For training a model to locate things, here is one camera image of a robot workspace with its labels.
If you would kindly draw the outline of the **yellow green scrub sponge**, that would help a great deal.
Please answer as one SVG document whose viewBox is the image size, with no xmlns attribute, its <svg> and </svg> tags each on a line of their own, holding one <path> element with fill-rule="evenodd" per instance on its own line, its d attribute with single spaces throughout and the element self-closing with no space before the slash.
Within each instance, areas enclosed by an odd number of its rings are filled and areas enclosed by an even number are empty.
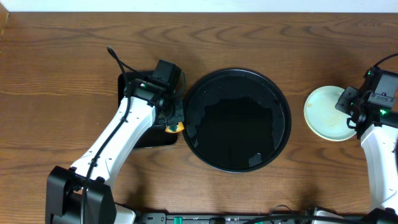
<svg viewBox="0 0 398 224">
<path fill-rule="evenodd" d="M 165 129 L 166 133 L 179 133 L 184 130 L 184 126 L 182 122 L 178 122 L 177 124 L 167 126 Z"/>
</svg>

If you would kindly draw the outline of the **mint plate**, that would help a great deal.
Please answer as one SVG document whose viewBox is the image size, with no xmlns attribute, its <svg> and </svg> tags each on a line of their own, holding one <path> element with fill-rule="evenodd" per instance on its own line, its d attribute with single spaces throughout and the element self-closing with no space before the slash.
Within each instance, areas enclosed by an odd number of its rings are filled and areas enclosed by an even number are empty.
<svg viewBox="0 0 398 224">
<path fill-rule="evenodd" d="M 308 96 L 303 114 L 308 127 L 318 136 L 329 141 L 345 141 L 356 132 L 348 128 L 347 114 L 338 111 L 335 105 L 344 92 L 338 86 L 322 86 Z"/>
</svg>

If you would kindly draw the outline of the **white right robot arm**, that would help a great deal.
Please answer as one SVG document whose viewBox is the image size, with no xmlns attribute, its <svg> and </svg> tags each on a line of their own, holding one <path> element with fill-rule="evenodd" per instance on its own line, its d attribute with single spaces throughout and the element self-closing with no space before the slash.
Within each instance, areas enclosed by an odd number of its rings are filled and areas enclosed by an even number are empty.
<svg viewBox="0 0 398 224">
<path fill-rule="evenodd" d="M 335 108 L 348 115 L 366 157 L 371 201 L 361 221 L 397 223 L 397 113 L 371 103 L 373 94 L 348 87 Z"/>
</svg>

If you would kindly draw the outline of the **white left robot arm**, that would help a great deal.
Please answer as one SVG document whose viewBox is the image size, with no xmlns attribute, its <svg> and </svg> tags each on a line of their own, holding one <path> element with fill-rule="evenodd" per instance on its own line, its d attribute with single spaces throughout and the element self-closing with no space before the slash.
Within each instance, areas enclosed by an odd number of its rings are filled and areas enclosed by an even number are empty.
<svg viewBox="0 0 398 224">
<path fill-rule="evenodd" d="M 140 79 L 119 86 L 119 107 L 95 143 L 69 168 L 47 177 L 46 223 L 134 223 L 112 189 L 134 146 L 151 128 L 183 121 L 182 99 L 168 86 Z"/>
</svg>

